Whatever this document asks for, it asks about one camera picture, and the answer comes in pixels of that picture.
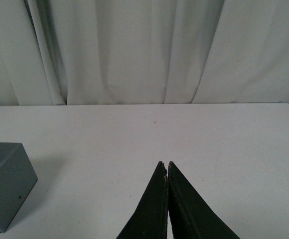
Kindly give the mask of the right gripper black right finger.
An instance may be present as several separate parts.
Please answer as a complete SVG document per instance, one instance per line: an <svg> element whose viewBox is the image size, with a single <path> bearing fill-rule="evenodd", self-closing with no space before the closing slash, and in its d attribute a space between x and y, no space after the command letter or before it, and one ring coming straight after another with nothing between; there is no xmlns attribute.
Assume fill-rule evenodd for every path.
<svg viewBox="0 0 289 239"><path fill-rule="evenodd" d="M238 238L172 161L168 166L168 180L168 211L175 239Z"/></svg>

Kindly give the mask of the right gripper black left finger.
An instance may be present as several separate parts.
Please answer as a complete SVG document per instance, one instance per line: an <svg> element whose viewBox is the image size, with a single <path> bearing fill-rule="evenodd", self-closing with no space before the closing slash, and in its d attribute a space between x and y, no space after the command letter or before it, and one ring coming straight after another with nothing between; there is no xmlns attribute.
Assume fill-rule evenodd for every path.
<svg viewBox="0 0 289 239"><path fill-rule="evenodd" d="M136 207L119 233L119 239L167 238L168 178L164 163L158 162Z"/></svg>

